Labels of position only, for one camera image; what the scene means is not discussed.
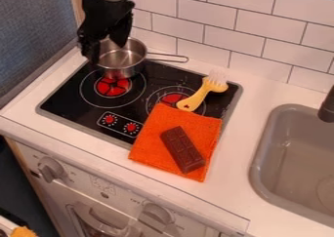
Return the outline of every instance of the tile backsplash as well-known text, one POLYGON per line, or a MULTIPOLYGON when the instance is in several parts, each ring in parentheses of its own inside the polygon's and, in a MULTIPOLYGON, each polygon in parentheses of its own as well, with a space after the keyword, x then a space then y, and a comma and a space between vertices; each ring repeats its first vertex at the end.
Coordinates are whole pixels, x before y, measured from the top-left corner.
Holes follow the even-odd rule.
POLYGON ((135 0, 149 47, 327 92, 334 0, 135 0))

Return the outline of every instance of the orange towel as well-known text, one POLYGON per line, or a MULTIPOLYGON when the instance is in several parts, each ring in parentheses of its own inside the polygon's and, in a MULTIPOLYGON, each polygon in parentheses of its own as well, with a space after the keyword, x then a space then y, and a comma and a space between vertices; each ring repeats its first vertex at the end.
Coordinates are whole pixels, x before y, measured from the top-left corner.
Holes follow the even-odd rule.
POLYGON ((200 116, 159 103, 149 114, 131 149, 129 159, 203 182, 222 129, 222 123, 221 119, 200 116), (206 160, 205 167, 186 175, 179 170, 172 155, 160 138, 161 133, 177 126, 181 126, 185 130, 188 137, 206 160))

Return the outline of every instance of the brush bristles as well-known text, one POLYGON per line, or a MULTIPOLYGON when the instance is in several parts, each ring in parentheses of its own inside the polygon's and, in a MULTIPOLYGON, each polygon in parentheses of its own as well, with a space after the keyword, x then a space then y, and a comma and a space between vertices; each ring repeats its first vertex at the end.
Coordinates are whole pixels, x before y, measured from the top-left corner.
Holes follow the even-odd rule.
POLYGON ((212 69, 210 70, 208 81, 214 85, 223 86, 227 84, 227 77, 223 71, 212 69))

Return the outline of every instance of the red burner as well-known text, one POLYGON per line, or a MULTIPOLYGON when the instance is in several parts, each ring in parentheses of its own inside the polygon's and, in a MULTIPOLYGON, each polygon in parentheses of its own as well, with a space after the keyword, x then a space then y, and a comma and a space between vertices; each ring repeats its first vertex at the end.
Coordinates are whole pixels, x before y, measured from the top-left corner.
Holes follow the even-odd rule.
POLYGON ((102 78, 97 83, 97 91, 99 94, 106 97, 118 97, 130 90, 130 80, 129 79, 110 79, 102 78))
POLYGON ((179 100, 183 100, 188 98, 188 96, 184 95, 184 94, 179 94, 179 93, 172 93, 172 94, 168 94, 164 97, 161 98, 161 102, 171 106, 171 107, 176 107, 176 103, 179 100))

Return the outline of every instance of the yellow brush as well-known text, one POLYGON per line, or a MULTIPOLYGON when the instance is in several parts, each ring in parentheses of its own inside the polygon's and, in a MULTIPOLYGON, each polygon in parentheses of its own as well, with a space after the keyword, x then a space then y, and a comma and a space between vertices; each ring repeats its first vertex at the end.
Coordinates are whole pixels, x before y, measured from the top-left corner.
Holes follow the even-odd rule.
POLYGON ((203 84, 199 90, 187 99, 177 103, 177 107, 185 111, 194 111, 204 101, 209 92, 223 93, 229 88, 224 73, 211 70, 209 76, 203 77, 203 84))

